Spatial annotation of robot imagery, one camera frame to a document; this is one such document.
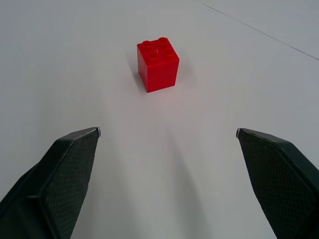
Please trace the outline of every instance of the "lego brick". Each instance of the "lego brick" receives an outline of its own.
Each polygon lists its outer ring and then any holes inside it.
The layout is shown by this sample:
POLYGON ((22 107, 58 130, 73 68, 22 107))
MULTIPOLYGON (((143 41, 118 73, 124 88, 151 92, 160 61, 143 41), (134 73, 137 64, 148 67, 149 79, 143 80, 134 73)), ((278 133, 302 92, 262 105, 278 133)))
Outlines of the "lego brick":
POLYGON ((137 45, 138 69, 146 92, 175 85, 179 58, 169 40, 161 37, 137 45))

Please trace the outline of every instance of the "red lego brick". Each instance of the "red lego brick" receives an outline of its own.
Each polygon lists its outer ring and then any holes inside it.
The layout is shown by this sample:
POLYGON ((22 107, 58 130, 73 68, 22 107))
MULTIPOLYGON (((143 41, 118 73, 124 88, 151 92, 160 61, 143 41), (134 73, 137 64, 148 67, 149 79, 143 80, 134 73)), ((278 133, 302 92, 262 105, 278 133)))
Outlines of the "red lego brick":
POLYGON ((167 38, 138 44, 139 74, 146 92, 174 86, 179 58, 167 38))

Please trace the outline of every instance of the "white table surface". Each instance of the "white table surface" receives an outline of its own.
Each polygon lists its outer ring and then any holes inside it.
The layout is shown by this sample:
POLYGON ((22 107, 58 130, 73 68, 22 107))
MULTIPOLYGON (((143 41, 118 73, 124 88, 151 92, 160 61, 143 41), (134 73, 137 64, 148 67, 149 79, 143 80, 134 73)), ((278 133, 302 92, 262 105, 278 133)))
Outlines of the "white table surface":
POLYGON ((0 198, 57 138, 100 126, 73 239, 274 239, 235 132, 292 141, 319 167, 318 75, 194 0, 1 1, 0 198), (161 36, 177 84, 147 94, 136 44, 161 36))

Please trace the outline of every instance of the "white floor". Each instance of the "white floor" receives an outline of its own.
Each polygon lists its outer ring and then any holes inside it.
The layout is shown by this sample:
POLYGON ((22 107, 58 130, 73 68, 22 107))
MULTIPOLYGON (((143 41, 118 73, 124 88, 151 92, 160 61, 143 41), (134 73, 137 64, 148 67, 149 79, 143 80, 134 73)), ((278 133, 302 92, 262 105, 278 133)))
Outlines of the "white floor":
POLYGON ((319 6, 201 1, 2 1, 0 198, 57 138, 100 126, 73 239, 275 239, 235 133, 319 167, 319 6), (146 94, 136 44, 161 36, 177 84, 146 94))

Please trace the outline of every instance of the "line on surface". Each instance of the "line on surface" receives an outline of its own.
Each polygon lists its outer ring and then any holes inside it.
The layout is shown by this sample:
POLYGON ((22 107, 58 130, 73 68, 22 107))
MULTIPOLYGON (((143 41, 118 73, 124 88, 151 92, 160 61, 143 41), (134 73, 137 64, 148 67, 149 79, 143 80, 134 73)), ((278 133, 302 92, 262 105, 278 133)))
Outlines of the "line on surface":
POLYGON ((217 10, 217 9, 215 9, 215 8, 213 8, 213 7, 211 7, 211 6, 209 6, 209 5, 206 5, 206 4, 202 3, 202 2, 200 2, 199 0, 195 0, 195 1, 198 2, 198 3, 200 3, 200 4, 202 4, 202 5, 204 5, 204 6, 209 7, 210 9, 213 9, 214 11, 217 11, 217 12, 219 12, 219 13, 221 13, 221 14, 227 16, 227 17, 230 17, 231 19, 236 20, 236 21, 240 22, 241 24, 244 24, 245 26, 247 26, 247 27, 249 27, 249 28, 251 28, 251 29, 254 29, 254 30, 260 32, 261 34, 264 34, 264 35, 266 35, 266 36, 268 36, 268 37, 270 37, 270 38, 272 38, 272 39, 274 39, 274 40, 276 40, 276 41, 278 41, 278 42, 280 42, 280 43, 282 43, 282 44, 284 44, 284 45, 286 45, 286 46, 288 46, 288 47, 290 47, 290 48, 292 48, 292 49, 294 49, 294 50, 297 50, 297 51, 299 51, 299 52, 301 52, 301 53, 303 53, 303 54, 305 54, 305 55, 307 55, 307 56, 310 56, 310 57, 312 57, 312 58, 314 58, 314 59, 316 59, 316 60, 319 61, 319 58, 316 58, 316 57, 314 57, 314 56, 312 56, 312 55, 309 55, 309 54, 305 53, 304 51, 301 51, 301 50, 299 50, 299 49, 297 49, 297 48, 295 48, 295 47, 293 47, 293 46, 291 46, 291 45, 289 45, 289 44, 287 44, 287 43, 285 43, 285 42, 283 42, 283 41, 281 41, 281 40, 279 40, 279 39, 277 39, 277 38, 275 38, 275 37, 273 37, 273 36, 271 36, 271 35, 268 35, 268 34, 264 33, 264 32, 261 31, 261 30, 258 30, 258 29, 254 28, 254 27, 252 27, 252 26, 250 26, 250 25, 248 25, 248 24, 246 24, 246 23, 244 23, 244 22, 242 22, 242 21, 240 21, 240 20, 238 20, 238 19, 236 19, 236 18, 234 18, 234 17, 232 17, 232 16, 230 16, 230 15, 227 15, 227 14, 223 13, 223 12, 221 12, 221 11, 219 11, 219 10, 217 10))

